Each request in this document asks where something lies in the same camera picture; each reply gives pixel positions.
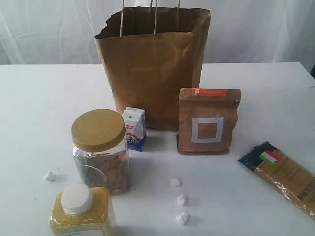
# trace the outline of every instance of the jar lid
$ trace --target jar lid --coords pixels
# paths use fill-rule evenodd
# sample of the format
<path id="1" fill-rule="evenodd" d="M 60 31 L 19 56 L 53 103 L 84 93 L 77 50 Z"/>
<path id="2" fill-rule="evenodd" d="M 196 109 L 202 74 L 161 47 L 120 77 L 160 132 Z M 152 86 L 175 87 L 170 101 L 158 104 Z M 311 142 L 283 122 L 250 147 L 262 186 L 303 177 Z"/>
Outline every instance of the jar lid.
<path id="1" fill-rule="evenodd" d="M 68 215 L 81 215 L 92 206 L 93 195 L 88 186 L 76 183 L 61 194 L 61 205 Z"/>
<path id="2" fill-rule="evenodd" d="M 125 132 L 122 116 L 108 109 L 84 113 L 75 120 L 71 128 L 74 144 L 87 152 L 112 149 L 124 138 Z"/>

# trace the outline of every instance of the white cap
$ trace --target white cap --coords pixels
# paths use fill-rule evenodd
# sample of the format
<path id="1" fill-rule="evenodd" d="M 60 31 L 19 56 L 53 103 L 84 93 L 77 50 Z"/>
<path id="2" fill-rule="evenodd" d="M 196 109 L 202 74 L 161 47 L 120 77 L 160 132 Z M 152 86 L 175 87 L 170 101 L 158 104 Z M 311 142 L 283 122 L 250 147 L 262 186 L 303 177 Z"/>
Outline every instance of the white cap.
<path id="1" fill-rule="evenodd" d="M 81 215 L 90 209 L 93 195 L 88 186 L 76 183 L 66 188 L 61 195 L 61 205 L 68 215 Z"/>

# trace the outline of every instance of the italian flag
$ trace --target italian flag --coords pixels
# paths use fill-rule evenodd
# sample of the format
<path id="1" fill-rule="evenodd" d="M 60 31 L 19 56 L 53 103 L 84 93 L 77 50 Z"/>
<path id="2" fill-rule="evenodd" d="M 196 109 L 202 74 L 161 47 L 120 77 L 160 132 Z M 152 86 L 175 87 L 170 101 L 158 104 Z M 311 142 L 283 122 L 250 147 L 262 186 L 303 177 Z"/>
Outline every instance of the italian flag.
<path id="1" fill-rule="evenodd" d="M 263 160 L 264 162 L 268 163 L 269 165 L 271 165 L 272 167 L 275 165 L 276 161 L 280 161 L 281 157 L 279 157 L 278 155 L 274 154 L 273 152 L 269 151 L 269 150 L 265 150 L 260 156 L 259 158 L 261 160 Z"/>

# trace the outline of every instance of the orange label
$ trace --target orange label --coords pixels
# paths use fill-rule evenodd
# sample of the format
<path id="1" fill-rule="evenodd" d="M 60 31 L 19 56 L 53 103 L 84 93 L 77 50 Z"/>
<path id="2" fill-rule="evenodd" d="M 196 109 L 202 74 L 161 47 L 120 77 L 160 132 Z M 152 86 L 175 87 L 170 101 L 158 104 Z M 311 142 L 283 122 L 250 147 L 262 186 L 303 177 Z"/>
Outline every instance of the orange label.
<path id="1" fill-rule="evenodd" d="M 211 96 L 211 97 L 225 97 L 226 89 L 217 88 L 194 88 L 193 95 L 197 96 Z"/>

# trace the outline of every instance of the plastic jar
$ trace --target plastic jar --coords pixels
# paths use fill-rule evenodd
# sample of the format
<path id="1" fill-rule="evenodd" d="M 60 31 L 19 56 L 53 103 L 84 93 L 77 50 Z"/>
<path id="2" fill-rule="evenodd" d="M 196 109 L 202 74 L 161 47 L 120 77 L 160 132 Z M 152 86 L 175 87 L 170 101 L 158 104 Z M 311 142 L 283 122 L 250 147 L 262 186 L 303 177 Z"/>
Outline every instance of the plastic jar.
<path id="1" fill-rule="evenodd" d="M 109 190 L 74 184 L 55 197 L 49 225 L 56 236 L 114 236 L 116 219 Z"/>
<path id="2" fill-rule="evenodd" d="M 73 156 L 88 187 L 106 187 L 111 195 L 129 189 L 129 152 L 124 119 L 108 109 L 84 113 L 71 128 Z"/>

